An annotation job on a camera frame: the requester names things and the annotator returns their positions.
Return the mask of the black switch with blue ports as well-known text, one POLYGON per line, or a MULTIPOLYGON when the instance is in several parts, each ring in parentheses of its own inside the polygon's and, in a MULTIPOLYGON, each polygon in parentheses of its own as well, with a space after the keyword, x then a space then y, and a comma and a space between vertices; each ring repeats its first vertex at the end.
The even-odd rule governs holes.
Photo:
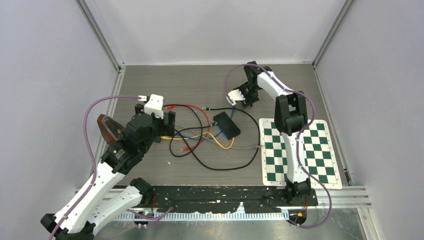
POLYGON ((213 117, 213 121, 216 123, 216 125, 219 127, 219 129, 222 131, 222 133, 226 136, 228 140, 232 140, 233 138, 241 134, 241 130, 224 111, 215 115, 213 117))

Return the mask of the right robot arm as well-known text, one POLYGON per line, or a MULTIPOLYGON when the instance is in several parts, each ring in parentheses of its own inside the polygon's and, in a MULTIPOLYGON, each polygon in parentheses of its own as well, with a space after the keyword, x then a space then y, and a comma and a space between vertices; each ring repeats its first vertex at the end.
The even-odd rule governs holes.
POLYGON ((255 61, 243 65, 247 82, 236 88, 243 107, 259 101, 259 91, 266 91, 275 102, 274 124, 283 137, 287 173, 284 197, 291 205, 299 205, 312 190, 305 168, 304 130, 308 125, 307 100, 303 92, 295 91, 280 82, 268 66, 255 61))

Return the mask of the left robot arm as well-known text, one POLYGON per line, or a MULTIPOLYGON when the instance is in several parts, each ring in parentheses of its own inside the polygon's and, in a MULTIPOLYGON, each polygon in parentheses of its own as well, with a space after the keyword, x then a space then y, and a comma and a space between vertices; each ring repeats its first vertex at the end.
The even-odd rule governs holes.
POLYGON ((133 179, 117 196, 101 200, 133 167, 140 163, 154 142, 175 132, 176 113, 162 107, 137 104, 135 115, 109 144, 91 178, 57 213, 47 213, 41 225, 57 240, 92 240, 119 214, 153 202, 153 187, 141 177, 133 179))

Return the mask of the brown object at left edge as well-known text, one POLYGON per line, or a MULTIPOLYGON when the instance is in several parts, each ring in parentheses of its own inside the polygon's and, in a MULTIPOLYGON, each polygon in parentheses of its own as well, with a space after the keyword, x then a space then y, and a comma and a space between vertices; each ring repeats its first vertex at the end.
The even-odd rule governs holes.
POLYGON ((105 114, 100 114, 96 122, 102 138, 108 145, 113 144, 122 137, 126 129, 122 124, 105 114))

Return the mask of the green white chessboard mat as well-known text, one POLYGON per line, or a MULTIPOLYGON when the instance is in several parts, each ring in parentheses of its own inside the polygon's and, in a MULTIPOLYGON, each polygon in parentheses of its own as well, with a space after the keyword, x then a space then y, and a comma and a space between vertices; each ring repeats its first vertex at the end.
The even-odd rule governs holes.
MULTIPOLYGON (((284 139, 271 118, 261 118, 259 129, 262 183, 265 186, 284 187, 288 172, 284 139)), ((315 119, 304 131, 304 157, 307 171, 327 189, 342 189, 336 155, 325 120, 315 119)))

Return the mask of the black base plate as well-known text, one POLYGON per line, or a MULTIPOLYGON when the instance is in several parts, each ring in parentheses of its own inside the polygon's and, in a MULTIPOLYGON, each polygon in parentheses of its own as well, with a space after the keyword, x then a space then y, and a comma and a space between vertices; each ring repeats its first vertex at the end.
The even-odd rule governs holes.
POLYGON ((147 193, 137 208, 153 207, 161 213, 234 213, 243 207, 246 213, 277 213, 281 208, 315 207, 318 198, 312 190, 305 199, 288 201, 284 188, 275 186, 171 186, 157 185, 147 193))

